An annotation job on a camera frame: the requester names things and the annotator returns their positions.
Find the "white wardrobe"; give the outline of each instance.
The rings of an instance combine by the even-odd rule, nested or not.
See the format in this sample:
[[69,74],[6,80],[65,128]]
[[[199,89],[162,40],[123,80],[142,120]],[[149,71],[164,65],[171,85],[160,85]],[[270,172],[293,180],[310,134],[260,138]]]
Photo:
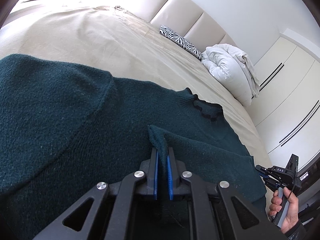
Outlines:
[[273,165],[299,156],[299,171],[320,150],[320,63],[280,37],[254,66],[261,82],[247,111]]

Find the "knit fabric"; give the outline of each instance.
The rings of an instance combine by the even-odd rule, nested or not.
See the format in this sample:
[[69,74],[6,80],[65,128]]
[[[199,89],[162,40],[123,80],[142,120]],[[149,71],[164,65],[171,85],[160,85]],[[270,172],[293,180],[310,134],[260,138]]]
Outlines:
[[152,147],[159,151],[160,190],[154,213],[147,211],[150,224],[159,222],[153,239],[188,233],[186,204],[168,201],[168,146],[189,171],[212,183],[227,180],[265,209],[253,157],[222,107],[188,88],[175,92],[12,54],[0,60],[0,127],[0,212],[21,240],[32,239],[97,182],[136,171]]

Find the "white duvet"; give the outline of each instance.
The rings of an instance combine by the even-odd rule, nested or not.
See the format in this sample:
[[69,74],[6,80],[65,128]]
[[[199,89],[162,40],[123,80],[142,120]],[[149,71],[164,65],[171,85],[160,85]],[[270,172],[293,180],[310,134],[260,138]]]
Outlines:
[[259,80],[248,55],[229,44],[207,47],[202,64],[244,107],[259,94]]

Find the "headboard panel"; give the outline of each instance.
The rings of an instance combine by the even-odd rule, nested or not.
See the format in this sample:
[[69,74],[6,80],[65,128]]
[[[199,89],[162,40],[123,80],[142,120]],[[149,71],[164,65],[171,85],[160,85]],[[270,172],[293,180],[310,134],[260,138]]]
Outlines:
[[191,0],[123,0],[121,6],[157,28],[169,27],[201,52],[214,44],[236,45],[224,29]]

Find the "sleeve of jacket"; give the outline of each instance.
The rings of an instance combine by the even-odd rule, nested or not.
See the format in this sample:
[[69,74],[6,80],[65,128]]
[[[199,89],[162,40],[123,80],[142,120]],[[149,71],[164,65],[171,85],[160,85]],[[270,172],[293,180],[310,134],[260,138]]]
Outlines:
[[299,220],[293,228],[291,228],[288,232],[285,233],[285,236],[289,240],[303,240],[306,235],[306,230]]

